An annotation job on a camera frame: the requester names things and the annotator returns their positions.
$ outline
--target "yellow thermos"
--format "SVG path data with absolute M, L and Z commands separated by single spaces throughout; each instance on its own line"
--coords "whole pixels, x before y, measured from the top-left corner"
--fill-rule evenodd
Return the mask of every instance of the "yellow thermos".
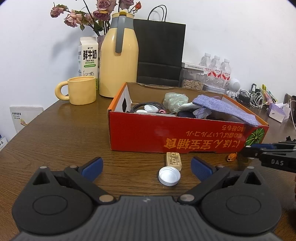
M 112 15 L 101 47 L 99 93 L 102 96 L 114 97 L 124 82 L 137 81 L 139 46 L 133 17 L 125 11 Z

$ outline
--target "green melon illustration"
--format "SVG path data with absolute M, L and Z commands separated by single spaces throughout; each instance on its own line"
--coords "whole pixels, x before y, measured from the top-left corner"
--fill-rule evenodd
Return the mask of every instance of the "green melon illustration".
M 264 134 L 265 132 L 263 128 L 258 128 L 254 130 L 254 132 L 250 134 L 249 137 L 247 138 L 245 146 L 261 143 L 262 138 L 264 137 Z

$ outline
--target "tissue box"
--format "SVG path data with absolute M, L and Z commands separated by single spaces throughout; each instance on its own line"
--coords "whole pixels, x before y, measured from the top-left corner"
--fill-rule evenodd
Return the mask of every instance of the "tissue box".
M 278 107 L 276 104 L 271 103 L 268 108 L 268 116 L 282 123 L 286 113 L 282 108 Z

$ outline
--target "purple cloth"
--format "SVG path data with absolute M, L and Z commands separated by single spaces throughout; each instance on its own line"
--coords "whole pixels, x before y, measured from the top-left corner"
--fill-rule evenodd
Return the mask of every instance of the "purple cloth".
M 222 100 L 218 100 L 205 95 L 199 95 L 192 101 L 192 103 L 206 107 L 210 110 L 233 115 L 251 126 L 258 126 L 258 122 L 254 115 L 248 114 L 241 109 L 237 109 Z

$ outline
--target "yellow mug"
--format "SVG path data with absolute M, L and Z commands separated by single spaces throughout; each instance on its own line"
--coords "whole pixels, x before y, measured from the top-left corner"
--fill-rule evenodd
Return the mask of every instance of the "yellow mug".
M 68 95 L 62 94 L 63 86 L 68 85 Z M 70 78 L 59 83 L 54 93 L 60 100 L 69 100 L 71 104 L 83 105 L 96 101 L 96 78 L 93 76 L 80 76 Z

